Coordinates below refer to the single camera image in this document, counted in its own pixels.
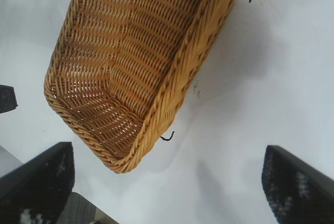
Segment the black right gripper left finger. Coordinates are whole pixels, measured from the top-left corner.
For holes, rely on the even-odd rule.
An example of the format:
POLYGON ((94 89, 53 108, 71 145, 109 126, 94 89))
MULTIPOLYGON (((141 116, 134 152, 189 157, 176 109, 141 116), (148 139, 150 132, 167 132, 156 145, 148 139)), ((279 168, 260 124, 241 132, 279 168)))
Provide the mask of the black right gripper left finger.
POLYGON ((1 177, 1 223, 56 223, 74 182, 73 146, 59 142, 1 177))

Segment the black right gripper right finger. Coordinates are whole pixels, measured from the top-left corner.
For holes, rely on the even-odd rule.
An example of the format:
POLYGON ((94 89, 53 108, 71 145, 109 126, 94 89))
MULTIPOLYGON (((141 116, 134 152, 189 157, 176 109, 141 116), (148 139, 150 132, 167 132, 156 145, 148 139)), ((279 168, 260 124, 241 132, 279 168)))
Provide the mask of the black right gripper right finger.
POLYGON ((278 223, 333 223, 333 179, 284 148, 266 147, 261 184, 278 223))

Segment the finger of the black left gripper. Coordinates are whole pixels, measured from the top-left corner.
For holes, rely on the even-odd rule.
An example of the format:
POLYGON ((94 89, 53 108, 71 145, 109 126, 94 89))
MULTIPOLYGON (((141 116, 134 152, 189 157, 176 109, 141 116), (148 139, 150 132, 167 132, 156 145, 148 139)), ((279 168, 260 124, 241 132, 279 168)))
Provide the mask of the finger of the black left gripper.
POLYGON ((0 114, 12 111, 17 106, 14 87, 0 85, 0 114))

